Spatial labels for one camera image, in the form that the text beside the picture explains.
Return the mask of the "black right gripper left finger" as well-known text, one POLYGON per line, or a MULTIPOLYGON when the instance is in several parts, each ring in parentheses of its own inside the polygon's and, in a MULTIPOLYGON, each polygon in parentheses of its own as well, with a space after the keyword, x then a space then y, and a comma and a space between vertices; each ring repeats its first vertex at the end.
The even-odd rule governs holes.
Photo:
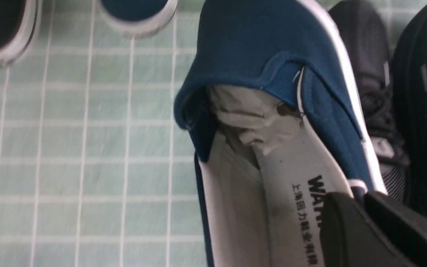
POLYGON ((375 225, 363 207, 345 193, 325 195, 320 243, 326 267, 413 267, 375 225))

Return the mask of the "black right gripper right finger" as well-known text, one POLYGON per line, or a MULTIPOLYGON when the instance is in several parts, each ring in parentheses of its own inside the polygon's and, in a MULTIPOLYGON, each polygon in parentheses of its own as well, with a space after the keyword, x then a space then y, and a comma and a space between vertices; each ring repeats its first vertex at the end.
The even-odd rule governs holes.
POLYGON ((367 213, 417 267, 427 267, 427 218, 380 192, 364 196, 367 213))

